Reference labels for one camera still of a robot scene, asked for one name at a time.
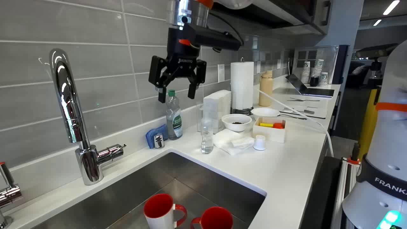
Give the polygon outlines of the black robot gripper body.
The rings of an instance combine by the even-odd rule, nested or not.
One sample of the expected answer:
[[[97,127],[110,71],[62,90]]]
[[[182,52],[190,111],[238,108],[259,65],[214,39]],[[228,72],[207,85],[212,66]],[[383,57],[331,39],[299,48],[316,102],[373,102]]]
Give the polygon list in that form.
[[[187,30],[171,28],[168,30],[167,74],[171,79],[189,78],[198,62],[200,47],[193,42]]]

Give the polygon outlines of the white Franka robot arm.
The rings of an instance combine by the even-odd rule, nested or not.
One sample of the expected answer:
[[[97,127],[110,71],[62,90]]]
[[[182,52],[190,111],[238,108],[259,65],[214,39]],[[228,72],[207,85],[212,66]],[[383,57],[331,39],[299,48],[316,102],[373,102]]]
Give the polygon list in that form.
[[[343,210],[358,229],[407,229],[407,41],[387,60],[376,109],[371,148]]]

